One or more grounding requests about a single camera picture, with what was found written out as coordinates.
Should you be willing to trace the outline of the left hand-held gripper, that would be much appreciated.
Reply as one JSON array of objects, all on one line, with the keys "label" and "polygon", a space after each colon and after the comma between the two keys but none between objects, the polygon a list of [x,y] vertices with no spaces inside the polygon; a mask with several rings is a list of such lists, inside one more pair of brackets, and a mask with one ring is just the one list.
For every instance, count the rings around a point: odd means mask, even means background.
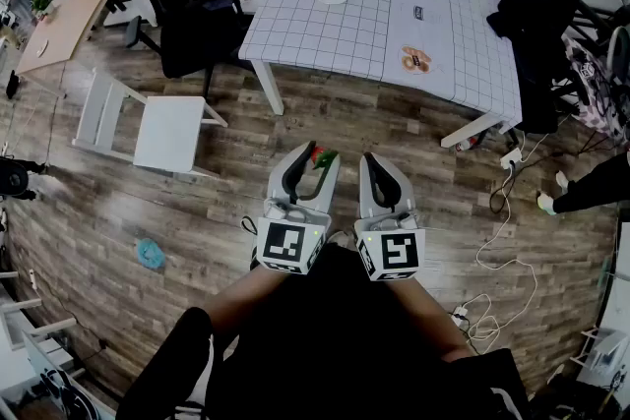
[{"label": "left hand-held gripper", "polygon": [[268,270],[307,275],[326,243],[331,225],[326,213],[334,196],[341,157],[329,157],[314,191],[299,197],[297,185],[315,147],[316,142],[310,141],[295,148],[270,174],[255,247],[256,260]]}]

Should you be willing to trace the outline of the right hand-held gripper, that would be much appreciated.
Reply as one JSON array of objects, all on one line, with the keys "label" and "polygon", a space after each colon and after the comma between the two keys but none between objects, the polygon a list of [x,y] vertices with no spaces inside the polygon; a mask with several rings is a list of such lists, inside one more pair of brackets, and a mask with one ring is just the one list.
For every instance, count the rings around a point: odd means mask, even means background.
[{"label": "right hand-held gripper", "polygon": [[385,157],[366,152],[359,163],[359,215],[363,219],[354,224],[354,232],[371,281],[407,279],[419,272],[425,230],[417,224],[414,209],[408,177]]}]

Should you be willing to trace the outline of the red strawberry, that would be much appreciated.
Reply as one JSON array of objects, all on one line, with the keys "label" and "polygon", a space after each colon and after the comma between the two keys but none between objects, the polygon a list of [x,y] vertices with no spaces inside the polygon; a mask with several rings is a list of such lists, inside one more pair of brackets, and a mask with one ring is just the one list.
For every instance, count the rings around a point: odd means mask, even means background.
[{"label": "red strawberry", "polygon": [[326,169],[328,168],[334,159],[337,157],[338,152],[336,150],[325,149],[323,147],[316,146],[311,153],[311,161],[314,169]]}]

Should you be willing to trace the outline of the person's left forearm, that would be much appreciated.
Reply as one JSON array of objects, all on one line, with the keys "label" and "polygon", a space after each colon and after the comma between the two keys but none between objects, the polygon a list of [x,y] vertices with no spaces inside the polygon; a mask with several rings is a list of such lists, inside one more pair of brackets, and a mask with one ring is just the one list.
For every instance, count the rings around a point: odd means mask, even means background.
[{"label": "person's left forearm", "polygon": [[256,309],[274,293],[289,273],[257,266],[211,296],[204,310],[211,319],[215,346],[225,350],[238,337]]}]

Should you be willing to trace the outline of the person's right forearm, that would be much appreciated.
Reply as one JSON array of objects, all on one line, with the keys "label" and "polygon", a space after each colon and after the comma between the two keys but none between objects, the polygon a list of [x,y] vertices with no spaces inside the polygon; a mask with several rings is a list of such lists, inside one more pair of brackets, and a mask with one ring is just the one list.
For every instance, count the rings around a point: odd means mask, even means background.
[{"label": "person's right forearm", "polygon": [[387,281],[423,339],[445,362],[473,357],[472,348],[448,313],[415,278]]}]

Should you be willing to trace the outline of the person's white shoe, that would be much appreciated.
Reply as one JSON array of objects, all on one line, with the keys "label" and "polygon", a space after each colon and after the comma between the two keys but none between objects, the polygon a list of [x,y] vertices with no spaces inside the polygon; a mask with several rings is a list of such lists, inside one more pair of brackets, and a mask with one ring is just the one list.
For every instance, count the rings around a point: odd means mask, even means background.
[{"label": "person's white shoe", "polygon": [[354,236],[347,231],[335,231],[326,241],[326,248],[331,251],[355,252]]}]

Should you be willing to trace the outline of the white table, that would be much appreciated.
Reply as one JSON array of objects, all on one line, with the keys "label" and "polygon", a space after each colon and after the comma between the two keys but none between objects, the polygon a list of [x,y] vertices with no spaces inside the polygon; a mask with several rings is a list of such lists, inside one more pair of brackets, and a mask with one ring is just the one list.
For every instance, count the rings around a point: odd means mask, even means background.
[{"label": "white table", "polygon": [[[252,60],[251,64],[274,113],[282,116],[284,114],[284,104],[270,64],[262,60]],[[450,135],[442,138],[440,146],[444,149],[451,148],[455,144],[480,134],[482,131],[500,123],[502,123],[502,120],[499,116],[491,112],[485,113]]]}]

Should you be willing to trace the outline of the white wooden chair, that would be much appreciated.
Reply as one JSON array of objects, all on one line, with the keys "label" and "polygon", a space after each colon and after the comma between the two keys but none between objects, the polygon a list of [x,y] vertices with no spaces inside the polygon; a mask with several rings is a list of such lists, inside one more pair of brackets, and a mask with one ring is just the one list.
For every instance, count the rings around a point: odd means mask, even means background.
[{"label": "white wooden chair", "polygon": [[[132,154],[113,148],[116,126],[126,98],[144,106]],[[195,164],[199,135],[204,125],[225,128],[227,122],[202,97],[144,96],[94,68],[72,145],[138,167],[217,178],[216,172]]]}]

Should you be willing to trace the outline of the person's black clothing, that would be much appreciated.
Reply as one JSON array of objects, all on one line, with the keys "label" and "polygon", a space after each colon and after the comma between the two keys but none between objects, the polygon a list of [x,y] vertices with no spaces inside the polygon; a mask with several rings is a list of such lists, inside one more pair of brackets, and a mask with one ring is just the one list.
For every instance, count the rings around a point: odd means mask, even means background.
[{"label": "person's black clothing", "polygon": [[387,281],[325,246],[225,350],[204,308],[186,310],[116,420],[531,420],[509,350],[443,361]]}]

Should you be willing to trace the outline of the white grid tablecloth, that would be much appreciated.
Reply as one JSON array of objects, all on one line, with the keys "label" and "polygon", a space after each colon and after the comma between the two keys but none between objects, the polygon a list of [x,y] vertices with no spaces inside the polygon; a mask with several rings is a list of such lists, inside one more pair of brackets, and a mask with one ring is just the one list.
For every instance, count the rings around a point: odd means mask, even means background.
[{"label": "white grid tablecloth", "polygon": [[499,0],[263,0],[245,60],[355,75],[522,118],[511,42],[486,18]]}]

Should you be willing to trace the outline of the blue cloth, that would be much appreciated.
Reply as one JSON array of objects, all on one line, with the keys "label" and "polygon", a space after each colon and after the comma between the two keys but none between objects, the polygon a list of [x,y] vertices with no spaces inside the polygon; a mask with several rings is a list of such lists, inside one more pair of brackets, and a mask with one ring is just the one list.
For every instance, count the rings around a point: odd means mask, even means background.
[{"label": "blue cloth", "polygon": [[158,244],[148,238],[141,239],[136,244],[139,263],[150,270],[160,270],[165,264],[165,254]]}]

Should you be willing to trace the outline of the black jacket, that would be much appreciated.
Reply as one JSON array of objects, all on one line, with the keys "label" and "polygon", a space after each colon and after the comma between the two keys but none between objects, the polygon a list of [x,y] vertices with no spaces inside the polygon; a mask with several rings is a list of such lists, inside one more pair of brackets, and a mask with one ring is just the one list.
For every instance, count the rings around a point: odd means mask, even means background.
[{"label": "black jacket", "polygon": [[517,128],[534,134],[557,130],[551,86],[568,77],[570,64],[562,35],[579,0],[500,0],[486,20],[512,43],[521,94],[522,120]]}]

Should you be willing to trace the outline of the patterned fabric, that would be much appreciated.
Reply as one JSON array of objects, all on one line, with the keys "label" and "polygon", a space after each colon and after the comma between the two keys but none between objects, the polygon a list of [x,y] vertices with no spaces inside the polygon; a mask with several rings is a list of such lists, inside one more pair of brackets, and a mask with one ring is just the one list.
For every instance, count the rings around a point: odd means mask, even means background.
[{"label": "patterned fabric", "polygon": [[568,81],[578,94],[575,117],[616,144],[630,143],[630,88],[576,39],[562,35],[569,62]]}]

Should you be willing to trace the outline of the light wooden desk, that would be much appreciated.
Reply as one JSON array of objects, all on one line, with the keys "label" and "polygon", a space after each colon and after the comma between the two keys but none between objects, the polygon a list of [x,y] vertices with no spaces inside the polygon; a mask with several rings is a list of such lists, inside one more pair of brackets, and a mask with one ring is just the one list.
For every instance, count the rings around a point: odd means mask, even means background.
[{"label": "light wooden desk", "polygon": [[[54,16],[39,22],[15,70],[25,76],[51,65],[71,60],[85,39],[107,0],[54,0]],[[41,44],[49,40],[46,51],[36,56]]]}]

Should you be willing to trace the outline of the white shelf rack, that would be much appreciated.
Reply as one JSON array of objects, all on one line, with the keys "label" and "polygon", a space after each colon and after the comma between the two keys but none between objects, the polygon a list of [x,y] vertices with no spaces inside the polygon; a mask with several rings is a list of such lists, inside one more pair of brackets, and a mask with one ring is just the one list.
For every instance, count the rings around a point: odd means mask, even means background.
[{"label": "white shelf rack", "polygon": [[42,317],[44,311],[52,314],[48,308],[49,300],[41,298],[37,292],[20,299],[13,287],[13,282],[19,279],[14,270],[0,270],[0,354],[16,352],[26,347],[25,334],[42,343],[44,349],[53,355],[61,350],[70,348],[68,330],[78,325],[77,318],[59,305],[63,316],[57,316],[48,322],[37,322],[32,312]]}]

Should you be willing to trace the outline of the green potted plant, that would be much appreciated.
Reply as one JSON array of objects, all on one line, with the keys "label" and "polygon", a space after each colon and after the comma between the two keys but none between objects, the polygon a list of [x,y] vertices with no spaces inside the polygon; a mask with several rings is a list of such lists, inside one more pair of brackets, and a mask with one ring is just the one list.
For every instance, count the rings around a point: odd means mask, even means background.
[{"label": "green potted plant", "polygon": [[55,9],[54,0],[31,0],[32,14],[39,22],[52,18]]}]

